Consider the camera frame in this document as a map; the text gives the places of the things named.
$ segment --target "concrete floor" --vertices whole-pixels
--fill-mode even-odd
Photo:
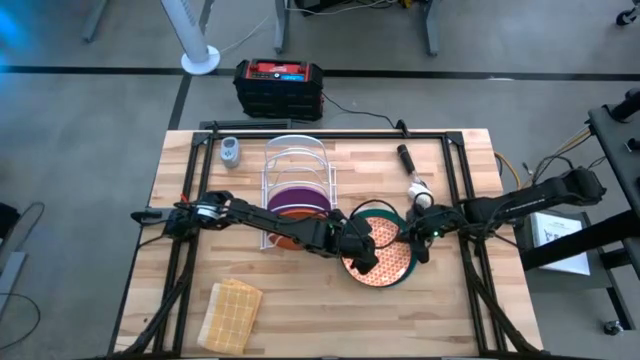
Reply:
[[[192,1],[200,13],[203,0]],[[449,0],[441,9],[441,53],[428,58],[418,9],[357,10],[338,16],[291,14],[283,58],[331,69],[399,69],[558,73],[639,73],[638,24],[613,26],[626,0]],[[182,50],[156,0],[111,0],[96,41],[80,40],[90,2],[30,0],[0,5],[25,29],[24,43],[0,41],[8,65],[177,67]],[[251,7],[255,11],[246,11]],[[206,37],[224,48],[272,12],[270,1],[216,0]],[[221,66],[272,58],[273,15],[256,36],[225,52]],[[16,292],[42,310],[37,330],[0,352],[3,359],[68,359],[104,354],[135,248],[129,212],[142,208],[153,181],[180,76],[0,74],[0,201],[24,209],[46,203],[26,243]],[[194,78],[180,129],[200,121],[245,119],[229,77]],[[413,128],[489,128],[494,147],[516,165],[534,164],[573,135],[587,110],[622,99],[633,82],[325,79],[343,106],[402,118]],[[327,105],[323,128],[385,128],[376,118]],[[574,163],[602,156],[595,140],[573,151]],[[555,164],[549,174],[562,171]],[[592,221],[627,208],[609,166],[596,172],[609,189],[589,208]],[[505,172],[506,190],[515,185]],[[635,321],[640,284],[616,270]],[[629,359],[638,332],[609,337],[613,318],[604,290],[532,294],[545,348],[554,354]],[[0,346],[24,333],[33,310],[11,301]]]

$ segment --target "purple plate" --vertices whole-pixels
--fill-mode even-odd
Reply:
[[[327,211],[331,210],[331,202],[323,193],[306,186],[290,187],[275,194],[267,203],[267,210],[271,211],[281,206],[293,204],[314,205]],[[287,209],[291,208],[280,209],[278,213]]]

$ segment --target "dish rack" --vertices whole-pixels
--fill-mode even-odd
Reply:
[[[296,166],[293,158],[308,158],[314,167]],[[311,136],[306,135],[284,135],[274,138],[267,142],[264,149],[264,170],[262,170],[262,207],[267,209],[269,200],[278,192],[293,186],[307,186],[322,192],[329,203],[331,209],[338,206],[338,194],[336,186],[336,168],[329,163],[327,158],[327,149],[324,144]],[[301,174],[309,174],[311,180],[297,180],[295,176]],[[288,204],[269,209],[277,211],[286,208],[310,208],[317,211],[323,211],[319,206],[313,204],[305,204],[304,202],[296,204]],[[260,250],[275,247],[276,243],[271,243],[268,239],[268,233],[263,231],[260,241]]]

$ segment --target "red battery box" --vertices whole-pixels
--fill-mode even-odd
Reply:
[[[286,60],[244,60],[233,84],[251,117],[318,120],[322,117],[322,76],[315,64]]]

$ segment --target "wire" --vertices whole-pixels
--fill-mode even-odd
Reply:
[[[337,102],[335,102],[335,101],[331,100],[331,98],[330,98],[330,97],[328,97],[328,96],[327,96],[327,94],[325,94],[325,93],[324,93],[324,91],[322,92],[322,95],[324,95],[324,98],[325,98],[325,99],[327,99],[327,101],[329,101],[329,102],[330,102],[330,103],[332,103],[333,105],[337,106],[337,107],[338,107],[338,109],[340,109],[340,110],[342,110],[342,111],[344,111],[344,112],[346,112],[346,113],[349,113],[349,114],[356,114],[356,115],[369,115],[369,116],[374,116],[374,117],[381,118],[381,119],[386,119],[386,120],[389,122],[389,125],[391,125],[391,128],[395,129],[395,126],[393,125],[393,121],[391,121],[391,119],[389,119],[389,117],[388,117],[388,116],[380,115],[380,114],[374,114],[374,113],[370,113],[370,112],[367,112],[367,111],[353,111],[353,110],[348,110],[348,109],[345,109],[345,108],[343,108],[342,106],[340,106]]]
[[[31,333],[33,333],[36,328],[38,327],[38,325],[40,324],[40,317],[41,317],[41,313],[40,313],[40,308],[38,307],[38,304],[36,304],[35,301],[33,301],[30,297],[26,296],[26,295],[22,295],[22,294],[18,294],[18,293],[0,293],[0,296],[15,296],[15,297],[19,297],[19,298],[23,298],[27,301],[29,301],[31,303],[31,305],[33,305],[33,308],[36,309],[36,315],[38,316],[38,319],[36,320],[35,324],[33,324],[33,326],[31,327],[31,330],[27,331],[24,335],[22,335],[20,338],[18,338],[17,340],[10,342],[6,345],[0,346],[0,351],[8,349],[10,347],[12,347],[13,345],[23,341],[24,339],[26,339],[27,337],[29,337],[29,335],[31,335]]]
[[[160,221],[156,221],[156,222],[152,222],[152,223],[143,223],[140,226],[147,227],[147,226],[153,226],[153,225],[158,225],[158,224],[164,224],[167,221],[169,221],[169,219],[164,219],[164,220],[160,220]]]
[[[594,160],[594,161],[589,165],[589,167],[588,167],[587,169],[588,169],[588,170],[591,170],[591,169],[593,169],[594,167],[596,167],[596,166],[598,166],[598,165],[602,164],[605,160],[607,160],[607,157],[606,157],[606,156],[599,157],[599,158],[595,159],[595,160]]]
[[[421,217],[419,217],[419,218],[417,218],[417,219],[414,219],[412,223],[407,224],[407,228],[412,227],[412,226],[413,226],[413,225],[415,225],[418,221],[422,221],[422,220],[424,220],[424,219],[428,219],[428,218],[435,217],[435,216],[441,216],[442,214],[446,214],[446,213],[452,213],[452,214],[454,214],[454,215],[457,215],[460,219],[462,219],[462,220],[463,220],[464,222],[466,222],[468,225],[471,225],[471,224],[469,224],[469,220],[467,220],[467,218],[465,218],[465,217],[464,217],[462,214],[460,214],[459,212],[457,212],[457,211],[453,211],[453,210],[445,210],[445,211],[438,212],[438,213],[434,213],[434,214],[423,215],[423,216],[421,216]]]
[[[502,176],[502,168],[504,167],[504,164],[502,163],[502,159],[500,159],[495,152],[493,153],[493,156],[496,158],[496,160],[498,160],[498,174]]]
[[[344,2],[340,3],[340,5],[347,5],[347,4],[351,4],[351,3],[353,3],[353,1],[354,1],[354,0],[347,0],[347,1],[344,1]],[[362,0],[356,0],[356,2],[357,2],[358,4],[362,4],[362,5],[373,5],[373,4],[371,4],[371,2],[366,3],[366,2],[364,2],[364,1],[362,1]],[[384,9],[388,9],[388,8],[390,8],[390,7],[392,7],[392,6],[393,6],[393,2],[388,2],[388,1],[387,1],[387,3],[388,3],[388,4],[386,4],[386,5],[381,5],[381,6],[370,6],[369,8],[370,8],[370,9],[373,9],[373,10],[384,10]]]
[[[242,43],[244,43],[245,41],[249,40],[249,38],[250,38],[251,36],[253,36],[253,34],[254,34],[254,33],[255,33],[259,28],[260,28],[260,26],[262,26],[262,24],[264,24],[264,23],[265,23],[265,21],[267,21],[270,17],[271,17],[271,14],[267,15],[267,16],[264,18],[264,20],[262,20],[258,25],[256,25],[256,27],[255,27],[255,28],[253,28],[253,30],[251,30],[251,32],[250,32],[247,36],[245,36],[245,37],[244,37],[244,39],[242,39],[242,40],[240,40],[240,41],[236,41],[235,43],[233,43],[233,44],[231,44],[231,45],[227,46],[226,48],[224,48],[224,49],[222,49],[222,50],[220,50],[220,54],[222,54],[223,52],[225,52],[225,51],[227,51],[227,50],[229,50],[229,49],[232,49],[232,48],[234,48],[234,47],[236,47],[236,46],[240,46],[240,45],[242,45]]]
[[[489,232],[491,231],[491,228],[493,226],[495,226],[495,224],[493,223],[496,215],[498,215],[498,211],[500,211],[503,207],[507,206],[508,204],[512,203],[514,201],[514,199],[509,199],[505,202],[503,202],[502,204],[498,205],[498,207],[496,207],[493,212],[491,213],[491,216],[489,217],[489,220],[487,220],[487,222],[484,224],[484,228],[482,230],[481,233],[479,234],[474,234],[476,236],[476,238],[481,238],[481,239],[486,239],[489,235]],[[467,227],[464,230],[468,230],[468,228],[470,227],[477,227],[477,226],[481,226],[482,224],[473,224],[470,225],[469,227]]]
[[[550,161],[547,162],[547,164],[544,166],[544,168],[542,168],[542,170],[540,170],[540,172],[536,175],[536,173],[533,173],[533,180],[532,180],[532,184],[535,185],[536,182],[540,179],[540,177],[542,176],[542,174],[544,173],[545,170],[547,170],[547,168],[549,167],[549,165],[551,164],[551,162],[555,159],[555,158],[560,158],[560,155],[564,155],[566,153],[568,153],[569,151],[577,148],[578,146],[584,144],[585,141],[587,141],[589,139],[590,135],[585,137],[584,139],[578,141],[577,143],[575,143],[575,145],[572,145],[570,148],[565,149],[559,153],[557,153],[556,155],[553,156],[553,159],[551,159]]]
[[[287,225],[297,224],[297,223],[300,223],[300,222],[303,222],[303,221],[309,220],[309,219],[311,219],[311,218],[314,218],[314,217],[316,217],[316,216],[318,216],[318,215],[320,215],[320,214],[328,214],[328,213],[329,213],[329,212],[328,212],[327,210],[318,210],[318,211],[316,211],[316,212],[314,212],[314,213],[310,214],[309,216],[305,216],[305,217],[303,217],[303,218],[301,218],[301,219],[296,219],[296,220],[292,220],[292,221],[284,221],[284,222],[282,222],[282,223],[283,223],[283,224],[287,224]]]
[[[40,206],[41,207],[40,213],[38,214],[38,216],[36,216],[36,219],[33,221],[33,223],[31,223],[31,226],[29,226],[29,230],[27,230],[27,233],[24,235],[22,240],[20,240],[20,243],[18,243],[18,245],[14,248],[15,249],[14,251],[21,250],[22,246],[24,246],[24,243],[29,238],[29,235],[31,235],[31,232],[33,231],[33,228],[36,227],[36,225],[40,221],[40,218],[42,217],[42,214],[44,214],[44,210],[46,208],[45,204],[42,201],[34,201],[31,204],[29,204],[29,206],[27,206],[27,208],[22,212],[22,215],[20,215],[20,217],[16,221],[15,225],[13,226],[13,229],[11,230],[11,234],[9,234],[9,236],[7,237],[7,244],[8,244],[9,243],[8,240],[13,235],[13,231],[16,229],[16,226],[18,226],[20,221],[22,221],[22,219],[24,219],[25,215],[27,215],[29,213],[29,211],[31,211],[31,209],[35,208],[36,206]]]
[[[509,244],[509,245],[513,245],[513,246],[515,246],[516,248],[518,248],[519,250],[522,250],[522,249],[520,248],[520,246],[518,246],[518,244],[514,243],[513,241],[511,241],[511,240],[509,240],[509,239],[507,239],[507,238],[505,238],[505,237],[503,237],[503,236],[500,236],[500,235],[498,235],[498,234],[496,234],[496,233],[491,234],[491,236],[495,237],[495,238],[496,238],[496,239],[498,239],[498,240],[502,240],[502,241],[506,242],[506,243],[507,243],[507,244]]]
[[[382,4],[383,2],[387,2],[389,4],[393,4],[396,2],[396,0],[378,0],[374,3],[371,4],[365,4],[365,5],[358,5],[358,6],[352,6],[352,7],[348,7],[346,9],[340,9],[340,10],[336,10],[336,11],[332,11],[332,12],[314,12],[311,10],[307,10],[307,9],[292,9],[290,7],[286,7],[286,10],[289,11],[299,11],[299,12],[304,12],[307,14],[313,14],[313,15],[336,15],[336,14],[340,14],[341,12],[345,12],[345,11],[350,11],[350,10],[356,10],[356,9],[363,9],[363,8],[373,8],[378,4]]]
[[[156,242],[158,240],[162,240],[162,239],[164,239],[164,237],[165,237],[164,235],[160,235],[160,236],[154,237],[153,239],[147,240],[147,241],[143,242],[142,244],[138,245],[138,249],[140,249],[141,247],[143,247],[145,245],[149,245],[152,242]]]
[[[511,171],[511,174],[513,174],[513,178],[516,179],[516,189],[520,189],[520,176],[518,176],[518,173],[513,165],[511,165],[511,162],[509,162],[509,160],[499,152],[494,152],[493,154],[500,159],[501,164],[504,162],[504,164],[507,165],[507,168]],[[500,175],[502,175],[502,166],[500,167]]]
[[[551,163],[555,159],[563,160],[564,162],[567,163],[567,165],[569,165],[569,168],[573,170],[573,163],[571,162],[571,160],[567,159],[564,156],[560,156],[560,155],[545,156],[544,158],[542,158],[542,161],[540,162],[540,164],[543,164],[545,161],[548,160],[548,162],[546,163],[546,165],[544,167],[544,170],[546,170],[547,167],[549,167],[549,165],[551,165]],[[536,168],[536,171],[533,173],[533,180],[532,180],[533,184],[536,184],[538,182],[538,180],[540,179],[540,176],[542,176],[542,173],[544,172],[544,170],[542,170],[540,168],[540,164]]]
[[[385,204],[387,207],[389,207],[393,211],[393,213],[396,215],[396,219],[397,219],[396,225],[397,225],[398,229],[396,230],[396,235],[388,243],[386,243],[386,244],[384,244],[382,246],[376,246],[375,247],[377,250],[380,250],[380,249],[385,249],[385,248],[388,248],[389,246],[391,246],[391,244],[393,244],[396,241],[396,239],[398,238],[398,236],[400,235],[400,221],[402,221],[402,218],[400,217],[400,214],[398,214],[398,210],[396,210],[396,208],[394,208],[393,205],[389,204],[388,202],[386,202],[384,200],[380,200],[380,199],[371,199],[371,200],[364,201],[364,202],[360,203],[358,206],[356,206],[355,209],[353,209],[353,211],[349,215],[349,222],[351,222],[351,219],[353,219],[353,217],[356,215],[356,212],[358,210],[360,210],[360,208],[362,208],[363,206],[365,206],[367,204],[371,204],[371,203],[374,203],[374,202],[379,202],[381,204]],[[353,226],[353,224],[351,224],[351,227],[356,231],[356,233],[358,234],[360,239],[362,241],[364,241],[364,238],[363,238],[362,234],[360,234],[358,229],[356,229],[355,226]]]
[[[573,136],[571,136],[565,142],[563,142],[562,145],[560,145],[552,154],[553,155],[559,155],[559,153],[561,151],[564,151],[567,148],[573,146],[577,141],[582,140],[585,136],[587,136],[587,137],[590,136],[589,125],[585,125],[580,130],[578,130],[575,134],[573,134]],[[542,164],[542,161],[540,161],[540,163],[538,163],[538,165],[536,166],[536,169],[538,169],[541,166],[541,164]],[[522,186],[523,188],[527,187],[533,181],[534,174],[529,176],[529,179],[527,179],[527,181]]]

